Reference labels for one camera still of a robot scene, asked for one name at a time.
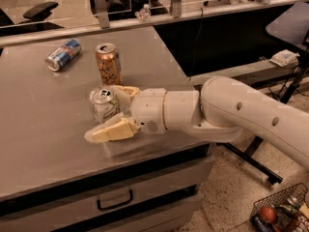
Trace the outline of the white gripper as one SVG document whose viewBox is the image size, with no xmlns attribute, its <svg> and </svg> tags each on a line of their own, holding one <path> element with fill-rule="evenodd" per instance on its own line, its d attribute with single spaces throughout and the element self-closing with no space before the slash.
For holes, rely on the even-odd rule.
<svg viewBox="0 0 309 232">
<path fill-rule="evenodd" d="M 88 130 L 84 138 L 92 143 L 104 143 L 132 138 L 138 127 L 143 133 L 163 134 L 163 102 L 166 90 L 163 88 L 146 89 L 141 92 L 135 86 L 112 85 L 121 104 L 130 105 L 132 117 L 123 112 Z"/>
</svg>

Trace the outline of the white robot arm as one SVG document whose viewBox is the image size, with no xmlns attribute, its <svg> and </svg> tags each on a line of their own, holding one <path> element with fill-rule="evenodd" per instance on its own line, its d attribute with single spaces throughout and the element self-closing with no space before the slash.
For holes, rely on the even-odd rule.
<svg viewBox="0 0 309 232">
<path fill-rule="evenodd" d="M 89 142 L 124 140 L 138 131 L 182 131 L 223 143 L 247 130 L 309 169 L 309 114 L 233 78 L 211 77 L 199 91 L 103 86 L 91 92 L 90 100 L 103 119 L 85 133 Z"/>
</svg>

